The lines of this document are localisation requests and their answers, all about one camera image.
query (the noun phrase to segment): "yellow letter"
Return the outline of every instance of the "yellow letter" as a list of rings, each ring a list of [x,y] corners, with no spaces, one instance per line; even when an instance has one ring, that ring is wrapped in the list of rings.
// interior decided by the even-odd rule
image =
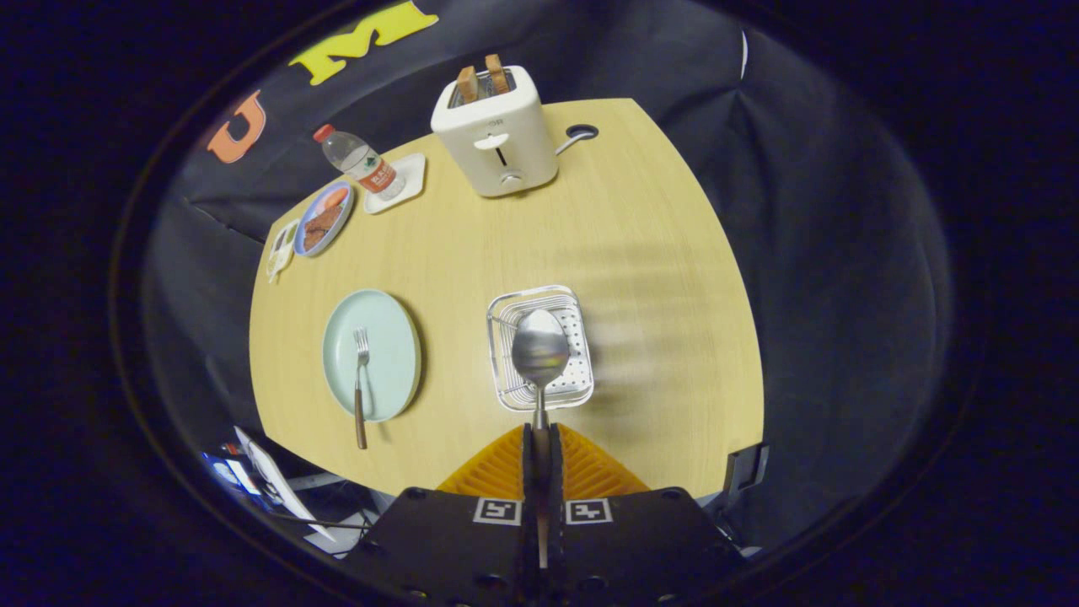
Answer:
[[[311,72],[311,85],[317,86],[344,69],[344,61],[331,59],[331,56],[363,57],[370,47],[371,33],[378,32],[374,43],[385,46],[429,27],[437,20],[438,15],[425,15],[412,2],[402,2],[364,17],[352,33],[331,36],[301,53],[288,65],[303,65]]]

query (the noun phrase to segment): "light green plate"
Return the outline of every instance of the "light green plate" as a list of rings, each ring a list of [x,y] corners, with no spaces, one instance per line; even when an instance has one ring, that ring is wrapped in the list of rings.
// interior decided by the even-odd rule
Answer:
[[[367,328],[371,353],[360,383],[364,419],[385,422],[412,401],[420,382],[420,340],[412,319],[396,299],[365,288],[338,303],[323,337],[323,371],[330,392],[349,415],[353,413],[356,382],[356,341],[353,330]]]

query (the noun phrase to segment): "white coaster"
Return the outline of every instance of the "white coaster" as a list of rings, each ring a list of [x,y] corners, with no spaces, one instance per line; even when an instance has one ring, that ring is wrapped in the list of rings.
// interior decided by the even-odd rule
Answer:
[[[422,153],[410,153],[397,162],[391,162],[397,174],[405,177],[405,189],[390,199],[382,199],[379,194],[364,190],[364,210],[368,215],[382,212],[391,206],[420,195],[423,191],[423,177],[427,168],[427,156]]]

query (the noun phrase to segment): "toaster cord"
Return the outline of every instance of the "toaster cord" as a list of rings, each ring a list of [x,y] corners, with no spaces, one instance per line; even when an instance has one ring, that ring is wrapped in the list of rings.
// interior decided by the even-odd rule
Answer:
[[[578,133],[578,134],[570,137],[569,139],[566,139],[565,142],[562,143],[561,146],[558,146],[558,148],[555,150],[555,155],[558,155],[558,154],[564,152],[565,148],[572,146],[573,143],[576,143],[581,139],[590,139],[590,138],[595,137],[595,136],[596,136],[595,133],[588,133],[588,132]]]

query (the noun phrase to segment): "fork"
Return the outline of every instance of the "fork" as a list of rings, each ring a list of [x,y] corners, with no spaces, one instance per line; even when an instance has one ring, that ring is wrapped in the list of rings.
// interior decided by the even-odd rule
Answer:
[[[367,346],[367,329],[359,328],[352,332],[356,340],[356,396],[353,405],[356,409],[356,445],[367,449],[367,432],[364,429],[364,395],[359,387],[359,372],[367,367],[371,351]]]

